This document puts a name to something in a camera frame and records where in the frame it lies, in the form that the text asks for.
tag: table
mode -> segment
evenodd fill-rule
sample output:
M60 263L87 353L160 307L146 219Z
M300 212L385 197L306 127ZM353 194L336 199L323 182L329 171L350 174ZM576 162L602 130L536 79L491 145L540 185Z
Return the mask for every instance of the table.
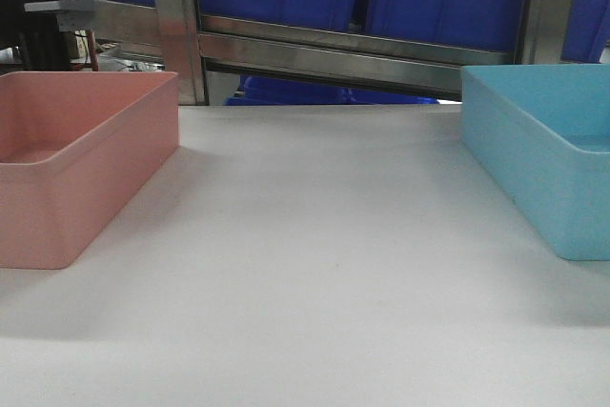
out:
M550 251L459 108L181 130L72 266L0 270L2 405L610 405L610 263Z

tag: metal shelf rail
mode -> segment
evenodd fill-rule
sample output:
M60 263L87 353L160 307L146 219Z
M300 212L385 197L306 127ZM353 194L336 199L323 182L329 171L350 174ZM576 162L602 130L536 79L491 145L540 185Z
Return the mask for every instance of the metal shelf rail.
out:
M132 56L177 71L183 105L205 105L206 71L287 76L347 86L460 98L464 65L558 63L572 0L526 0L515 53L200 15L197 0L156 8L96 1L96 33Z

